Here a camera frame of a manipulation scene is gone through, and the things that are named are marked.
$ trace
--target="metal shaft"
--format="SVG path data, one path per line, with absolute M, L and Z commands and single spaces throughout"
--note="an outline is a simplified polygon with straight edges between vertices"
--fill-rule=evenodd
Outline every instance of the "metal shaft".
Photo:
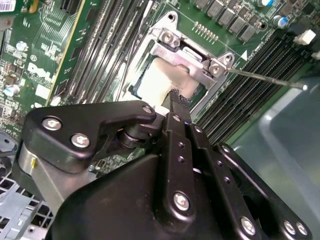
M 283 81 L 283 80 L 279 80 L 279 79 L 276 79 L 273 77 L 263 76 L 263 75 L 255 74 L 252 72 L 242 71 L 242 70 L 233 69 L 233 68 L 227 68 L 227 70 L 233 74 L 239 74 L 239 75 L 246 76 L 249 78 L 259 79 L 259 80 L 266 81 L 266 82 L 272 83 L 272 84 L 287 86 L 290 88 L 300 89 L 303 91 L 306 91 L 308 89 L 308 86 L 305 84 L 302 84 L 302 83 Z

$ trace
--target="electronic component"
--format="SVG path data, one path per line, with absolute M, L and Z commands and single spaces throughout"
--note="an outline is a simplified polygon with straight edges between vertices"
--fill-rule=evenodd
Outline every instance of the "electronic component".
M 74 58 L 78 57 L 80 52 L 81 52 L 81 50 L 82 50 L 81 46 L 75 47 L 70 59 L 74 59 Z
M 320 16 L 319 15 L 314 16 L 313 22 L 317 25 L 320 25 Z
M 15 73 L 21 76 L 22 72 L 23 72 L 23 68 L 17 66 L 16 69 L 15 69 Z
M 237 3 L 238 0 L 230 0 L 230 2 L 228 3 L 228 8 L 233 9 Z
M 245 15 L 249 12 L 249 9 L 246 7 L 241 8 L 241 10 L 239 11 L 239 16 L 244 18 Z
M 245 24 L 246 24 L 245 20 L 243 20 L 241 17 L 238 17 L 229 28 L 229 31 L 234 34 L 238 34 Z
M 222 16 L 219 18 L 218 23 L 222 26 L 227 26 L 231 22 L 234 15 L 235 13 L 232 10 L 226 9 Z
M 97 16 L 97 10 L 90 8 L 88 14 L 86 15 L 85 22 L 92 22 Z
M 253 15 L 252 17 L 251 17 L 251 19 L 249 20 L 249 24 L 250 25 L 252 25 L 252 26 L 254 26 L 255 25 L 255 23 L 258 21 L 258 16 L 257 15 Z
M 308 2 L 305 5 L 305 7 L 302 9 L 302 12 L 304 12 L 306 15 L 310 15 L 314 10 L 315 10 L 315 6 L 313 6 L 312 3 Z
M 32 5 L 29 8 L 29 13 L 34 14 L 37 11 L 39 0 L 33 0 Z
M 306 30 L 299 36 L 294 38 L 294 42 L 299 45 L 309 45 L 311 41 L 316 37 L 316 34 L 312 30 Z
M 242 40 L 243 42 L 248 42 L 255 33 L 256 33 L 256 29 L 253 26 L 248 25 L 248 27 L 240 35 L 239 39 Z
M 78 11 L 80 0 L 63 0 L 60 5 L 61 10 L 65 10 L 68 14 L 73 15 Z
M 5 84 L 6 85 L 12 85 L 17 82 L 17 78 L 13 75 L 7 75 L 5 76 Z
M 216 18 L 222 10 L 223 6 L 224 5 L 222 4 L 222 2 L 216 0 L 213 2 L 206 14 L 211 18 Z
M 257 0 L 256 4 L 259 7 L 269 7 L 274 3 L 274 0 Z
M 3 90 L 4 95 L 8 97 L 13 97 L 17 95 L 19 92 L 20 92 L 20 87 L 16 84 L 9 85 L 5 87 L 5 89 Z
M 320 60 L 320 51 L 312 53 L 311 57 L 316 60 Z
M 296 9 L 301 9 L 304 4 L 305 4 L 305 0 L 296 0 L 294 7 Z
M 282 16 L 288 16 L 292 12 L 293 9 L 294 9 L 293 4 L 290 1 L 288 1 L 280 9 L 279 14 Z
M 276 16 L 273 18 L 272 23 L 273 23 L 273 25 L 275 25 L 277 28 L 283 29 L 283 28 L 286 27 L 287 24 L 288 24 L 288 18 L 286 18 L 285 16 L 276 15 Z
M 196 0 L 194 4 L 198 9 L 203 9 L 208 4 L 208 2 L 209 0 Z
M 13 72 L 13 73 L 15 73 L 16 70 L 17 70 L 17 66 L 14 65 L 14 64 L 11 64 L 11 65 L 10 65 L 10 71 Z

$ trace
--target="ram slot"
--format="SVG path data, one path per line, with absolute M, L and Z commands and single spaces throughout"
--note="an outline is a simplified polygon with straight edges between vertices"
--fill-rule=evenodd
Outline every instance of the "ram slot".
M 69 96 L 78 96 L 78 93 L 83 91 L 84 85 L 87 81 L 88 71 L 91 70 L 95 56 L 97 55 L 97 48 L 101 44 L 101 39 L 104 39 L 109 33 L 114 17 L 121 8 L 123 1 L 109 1 L 103 3 L 102 8 L 98 13 L 95 27 L 93 28 L 89 39 L 84 46 L 81 56 L 74 68 L 71 79 L 68 81 L 67 92 Z
M 301 54 L 303 50 L 294 49 L 285 40 L 285 36 L 274 35 L 244 70 L 290 80 L 309 60 L 308 56 Z M 199 124 L 212 144 L 225 141 L 280 88 L 264 81 L 236 76 L 199 120 Z
M 107 72 L 114 67 L 114 63 L 118 61 L 121 52 L 124 50 L 124 46 L 128 41 L 131 40 L 129 37 L 131 33 L 137 30 L 135 27 L 139 21 L 138 13 L 141 12 L 141 10 L 137 10 L 137 7 L 137 1 L 133 1 L 132 5 L 125 13 L 126 18 L 124 18 L 120 24 L 121 28 L 119 31 L 117 31 L 117 35 L 111 43 L 112 47 L 110 47 L 103 56 L 102 64 L 94 75 L 93 83 L 89 87 L 89 92 L 87 92 L 87 95 L 84 96 L 84 99 L 86 99 L 87 103 L 92 103 L 95 101 L 98 94 L 97 87 L 101 82 L 105 81 L 104 76 L 107 75 Z
M 259 52 L 260 59 L 267 59 L 270 55 L 270 49 L 275 49 L 280 44 L 280 41 L 274 41 L 273 39 L 269 40 Z M 261 61 L 258 61 L 258 57 L 254 57 L 246 66 L 245 70 L 250 72 L 253 69 L 257 68 Z M 248 88 L 251 84 L 251 81 L 243 76 L 236 76 L 230 86 L 219 96 L 219 98 L 213 103 L 208 112 L 213 112 L 214 115 L 205 114 L 200 121 L 198 122 L 203 128 L 210 124 L 210 119 L 215 118 L 220 113 L 222 107 L 227 104 L 227 100 L 233 99 L 235 95 L 241 94 L 239 90 L 243 88 Z

